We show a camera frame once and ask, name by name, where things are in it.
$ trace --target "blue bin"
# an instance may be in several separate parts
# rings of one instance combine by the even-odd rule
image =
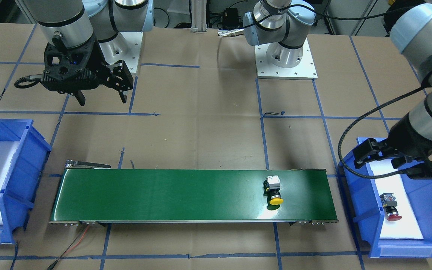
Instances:
[[[358,138],[358,145],[367,138]],[[368,164],[355,169],[353,152],[344,158],[358,173],[373,176]],[[346,181],[355,211],[361,238],[371,245],[369,258],[432,258],[432,180],[413,180],[401,174],[403,186],[413,208],[422,240],[380,239],[386,213],[381,204],[374,179],[364,179],[345,169]]]
[[[0,244],[14,244],[12,232],[24,225],[33,208],[39,175],[51,146],[32,126],[33,120],[0,119],[0,143],[12,143],[7,173],[0,187]]]

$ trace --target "cable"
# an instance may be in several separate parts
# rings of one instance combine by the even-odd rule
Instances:
[[[77,247],[77,245],[79,245],[79,243],[81,243],[81,241],[83,240],[83,238],[84,238],[84,235],[86,234],[86,232],[88,231],[88,229],[89,229],[89,226],[88,225],[86,225],[86,228],[84,229],[84,230],[82,230],[81,232],[79,232],[79,234],[78,234],[78,236],[76,237],[76,238],[74,238],[74,240],[71,242],[71,244],[66,248],[66,250],[63,252],[63,253],[61,253],[61,255],[52,263],[52,264],[50,264],[49,266],[48,266],[48,268],[46,268],[46,270],[53,270],[54,269],[54,267],[56,266],[56,264],[58,263],[58,261],[66,254],[66,253],[69,253],[70,251],[72,251],[75,247]],[[72,244],[74,244],[74,242],[77,240],[79,238],[79,241],[78,241],[78,243],[73,247],[73,248],[71,248],[71,250],[70,250],[70,247],[72,246]]]
[[[247,2],[247,1],[248,1],[248,0],[239,1],[239,2],[234,3],[233,5],[236,5],[236,4],[238,4],[238,3],[242,3],[242,2]]]
[[[322,13],[316,12],[314,9],[312,9],[310,7],[307,7],[307,6],[301,5],[301,4],[289,5],[287,7],[281,8],[280,11],[287,10],[289,8],[292,8],[292,7],[302,7],[302,8],[305,8],[307,10],[310,10],[310,11],[314,12],[315,14],[317,14],[319,16],[322,16],[322,17],[325,17],[325,18],[328,18],[328,19],[341,20],[341,21],[359,21],[359,20],[373,19],[373,18],[385,16],[387,14],[392,14],[392,13],[395,13],[395,12],[408,11],[408,10],[410,10],[410,9],[413,8],[413,7],[402,7],[400,9],[391,10],[391,11],[384,12],[384,13],[377,14],[377,15],[371,15],[371,16],[368,16],[368,17],[357,17],[357,18],[341,18],[341,17],[333,17],[333,16],[329,16],[329,15],[324,15]]]
[[[413,8],[413,7],[402,7],[400,9],[395,9],[395,10],[392,10],[392,11],[389,11],[389,12],[385,12],[385,13],[381,13],[381,14],[377,14],[377,15],[372,15],[372,16],[368,16],[368,17],[359,17],[359,18],[341,18],[341,17],[328,16],[328,15],[324,15],[322,13],[316,12],[314,9],[312,9],[310,7],[307,7],[305,5],[301,5],[301,4],[289,5],[287,7],[281,8],[280,11],[283,11],[283,10],[286,10],[286,9],[289,9],[289,8],[293,8],[293,7],[302,7],[302,8],[305,8],[307,10],[310,10],[310,11],[314,12],[315,14],[320,15],[320,16],[322,16],[324,18],[334,19],[334,20],[341,20],[341,21],[358,21],[358,20],[373,19],[373,18],[385,16],[386,14],[392,14],[392,13],[400,12],[400,11],[403,11],[403,10],[406,11],[406,10],[409,10],[409,9]],[[257,22],[254,22],[252,24],[249,24],[247,26],[243,26],[240,29],[246,29],[248,27],[255,26],[256,24],[258,24],[258,23],[266,20],[267,18],[269,18],[271,16],[273,16],[273,15],[270,14],[270,15],[264,17],[263,19],[261,19],[261,20],[259,20]]]
[[[166,26],[164,26],[164,28],[166,29],[169,25],[170,25],[170,15],[168,14],[168,12],[166,12],[166,10],[159,8],[159,7],[155,7],[155,10],[162,10],[164,13],[166,13],[166,16],[168,17],[168,23],[166,24]]]
[[[337,154],[338,154],[338,157],[339,157],[339,161],[341,161],[341,164],[343,164],[343,166],[344,166],[344,168],[346,168],[346,170],[348,170],[350,173],[354,174],[355,176],[358,176],[358,177],[361,177],[361,178],[366,178],[366,179],[385,178],[385,177],[388,177],[388,176],[395,176],[397,174],[403,174],[403,173],[407,172],[405,169],[400,169],[398,171],[393,171],[393,172],[386,173],[386,174],[381,174],[381,175],[365,175],[365,174],[358,173],[357,171],[355,171],[352,168],[350,168],[348,166],[348,164],[346,164],[346,162],[344,161],[343,155],[341,154],[341,145],[343,145],[343,140],[346,137],[346,134],[348,134],[348,132],[351,130],[351,128],[353,128],[353,126],[356,125],[359,121],[363,120],[364,118],[366,118],[370,114],[375,113],[376,111],[378,111],[378,110],[380,110],[380,109],[382,109],[382,108],[384,108],[384,107],[386,107],[388,105],[391,105],[391,104],[395,103],[396,101],[400,101],[401,99],[404,99],[404,98],[409,97],[409,96],[411,96],[413,94],[416,94],[416,93],[422,91],[423,89],[424,89],[424,87],[418,87],[417,89],[415,89],[415,90],[413,90],[411,92],[403,94],[403,95],[401,95],[399,97],[391,99],[390,101],[388,101],[388,102],[386,102],[386,103],[384,103],[384,104],[382,104],[380,106],[377,106],[376,108],[374,108],[371,111],[363,114],[362,116],[359,116],[356,120],[354,120],[353,123],[351,123],[351,125],[348,126],[348,128],[346,128],[346,130],[344,130],[344,132],[341,135],[341,138],[339,139],[339,142],[337,144]]]
[[[260,22],[266,20],[267,18],[269,18],[269,17],[271,17],[271,16],[272,16],[272,15],[269,14],[268,16],[264,17],[263,19],[261,19],[261,20],[259,20],[259,21],[257,21],[257,22],[254,22],[254,23],[252,23],[252,24],[249,24],[249,25],[247,25],[247,26],[243,26],[243,27],[241,27],[240,29],[246,29],[246,28],[248,28],[248,27],[255,26],[255,25],[257,25],[258,23],[260,23]]]

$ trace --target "black cable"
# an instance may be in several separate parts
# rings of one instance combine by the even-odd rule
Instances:
[[[74,242],[77,240],[77,239],[79,239],[79,237],[81,237],[81,235],[83,234],[83,232],[85,231],[85,229],[86,229],[86,227],[87,227],[88,225],[86,225],[85,227],[84,227],[84,229],[81,229],[81,231],[79,232],[79,234],[78,234],[78,236],[76,237],[76,238],[74,238],[74,240],[71,242],[71,244],[69,245],[69,246],[67,246],[67,248],[65,249],[65,251],[63,252],[63,253],[61,253],[61,255],[58,257],[58,258],[56,258],[56,260],[52,263],[52,264],[50,264],[49,266],[48,266],[48,268],[46,268],[46,270],[53,270],[53,268],[56,266],[56,264],[58,263],[58,261],[63,257],[63,255],[66,253],[66,251],[74,244]]]
[[[286,10],[286,9],[289,9],[289,8],[292,8],[292,7],[302,7],[302,8],[305,8],[305,9],[307,9],[307,10],[310,10],[310,11],[314,12],[314,13],[317,14],[317,15],[322,16],[323,18],[327,18],[327,19],[334,19],[334,20],[341,20],[341,21],[358,21],[358,20],[373,19],[373,18],[377,18],[377,17],[385,16],[386,14],[391,14],[391,13],[395,13],[395,12],[400,12],[400,11],[403,11],[403,10],[407,11],[407,10],[413,8],[413,7],[402,7],[402,8],[400,8],[400,9],[395,9],[395,10],[392,10],[392,11],[389,11],[389,12],[385,12],[385,13],[381,13],[381,14],[377,14],[377,15],[372,15],[372,16],[368,16],[368,17],[359,17],[359,18],[341,18],[341,17],[328,16],[328,15],[324,15],[324,14],[322,14],[322,13],[316,12],[314,9],[312,9],[312,8],[310,8],[310,7],[307,7],[307,6],[305,6],[305,5],[301,5],[301,4],[289,5],[289,6],[287,6],[287,7],[283,7],[283,8],[281,8],[280,10],[283,11],[283,10]],[[267,18],[269,18],[269,17],[271,17],[271,16],[273,16],[273,15],[270,14],[270,15],[264,17],[263,19],[261,19],[261,20],[259,20],[259,21],[257,21],[257,22],[254,22],[254,23],[252,23],[252,24],[249,24],[249,25],[247,25],[247,26],[243,26],[243,27],[241,27],[240,29],[246,29],[246,28],[248,28],[248,27],[255,26],[256,24],[258,24],[258,23],[260,23],[260,22],[266,20]]]
[[[338,157],[339,157],[339,161],[341,161],[341,164],[343,164],[343,166],[344,166],[344,168],[346,168],[346,170],[348,170],[350,173],[354,174],[355,176],[358,176],[358,177],[361,177],[361,178],[366,178],[366,179],[385,178],[385,177],[388,177],[388,176],[395,176],[397,174],[403,174],[403,173],[407,172],[405,169],[400,169],[398,171],[393,171],[393,172],[386,173],[386,174],[381,174],[381,175],[364,175],[364,174],[358,173],[357,171],[355,171],[352,168],[350,168],[348,166],[348,164],[346,164],[346,162],[344,161],[343,155],[341,154],[341,145],[343,145],[343,140],[346,137],[346,134],[348,134],[348,132],[351,130],[351,128],[353,128],[353,126],[356,125],[359,121],[363,120],[364,118],[366,118],[367,116],[371,115],[372,113],[375,113],[376,111],[379,111],[380,109],[382,109],[382,108],[384,108],[384,107],[386,107],[388,105],[391,105],[391,104],[395,103],[396,101],[400,101],[401,99],[404,99],[404,98],[409,97],[409,96],[411,96],[413,94],[416,94],[416,93],[422,91],[423,89],[424,89],[424,87],[418,87],[417,89],[415,89],[415,90],[413,90],[411,92],[403,94],[403,95],[401,95],[399,97],[396,97],[395,99],[391,99],[390,101],[388,101],[388,102],[386,102],[386,103],[384,103],[384,104],[382,104],[380,106],[377,106],[376,108],[374,108],[371,111],[363,114],[362,116],[359,116],[356,120],[354,120],[353,123],[351,123],[351,125],[348,126],[348,128],[346,128],[346,130],[344,130],[344,132],[341,135],[341,138],[339,139],[339,142],[337,144],[337,154],[338,154]]]
[[[305,8],[307,10],[310,10],[310,11],[314,12],[315,14],[317,14],[319,16],[322,16],[322,17],[325,17],[325,18],[328,18],[328,19],[341,20],[341,21],[359,21],[359,20],[373,19],[373,18],[385,16],[387,14],[392,14],[392,13],[395,13],[395,12],[408,11],[408,10],[410,10],[410,9],[413,8],[413,7],[402,7],[400,9],[391,10],[391,11],[384,12],[384,13],[381,13],[381,14],[367,16],[367,17],[358,17],[358,18],[341,18],[341,17],[333,17],[333,16],[329,16],[329,15],[324,15],[322,13],[316,12],[314,9],[312,9],[310,7],[307,7],[307,6],[301,5],[301,4],[289,5],[287,7],[281,8],[280,10],[283,11],[283,10],[287,10],[289,8],[292,8],[292,7],[302,7],[302,8]]]
[[[269,14],[268,16],[264,17],[263,19],[261,19],[261,20],[259,20],[259,21],[257,21],[257,22],[254,22],[254,23],[252,23],[252,24],[249,24],[249,25],[247,25],[247,26],[243,26],[243,27],[241,27],[240,29],[246,29],[246,28],[248,28],[248,27],[255,26],[255,25],[257,25],[258,23],[260,23],[260,22],[266,20],[267,18],[269,18],[269,17],[271,17],[271,16],[272,16],[272,15]]]
[[[168,17],[168,23],[166,24],[166,26],[164,26],[164,28],[166,29],[169,25],[170,25],[170,15],[168,14],[168,12],[166,12],[166,10],[159,8],[159,7],[155,7],[155,10],[162,10],[164,13],[166,13],[166,16]]]
[[[375,1],[374,4],[372,5],[371,9],[369,10],[368,14],[371,14],[372,10],[374,9],[374,7],[376,6],[376,4],[378,3],[378,1]],[[355,36],[358,35],[358,33],[360,32],[360,30],[363,28],[363,25],[365,24],[366,19],[363,20],[363,22],[361,23],[360,27],[358,28],[358,31],[356,31],[356,33],[354,34]]]
[[[233,5],[236,5],[236,4],[238,4],[238,3],[242,3],[242,2],[247,2],[247,1],[248,1],[248,0],[239,1],[239,2],[234,3]]]

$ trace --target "green conveyor belt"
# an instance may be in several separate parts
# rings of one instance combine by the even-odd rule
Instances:
[[[263,181],[281,179],[269,207]],[[337,222],[324,170],[66,169],[51,222]]]

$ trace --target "white mounting plate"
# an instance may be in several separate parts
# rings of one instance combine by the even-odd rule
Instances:
[[[143,45],[143,33],[142,32],[121,32],[123,37],[127,41],[127,47],[130,51],[123,58],[127,68],[132,75],[138,74],[139,59],[141,56],[141,47]]]
[[[289,80],[312,80],[318,78],[307,39],[303,44],[303,57],[299,65],[293,68],[281,68],[270,63],[266,58],[268,47],[269,44],[254,46],[258,78]]]

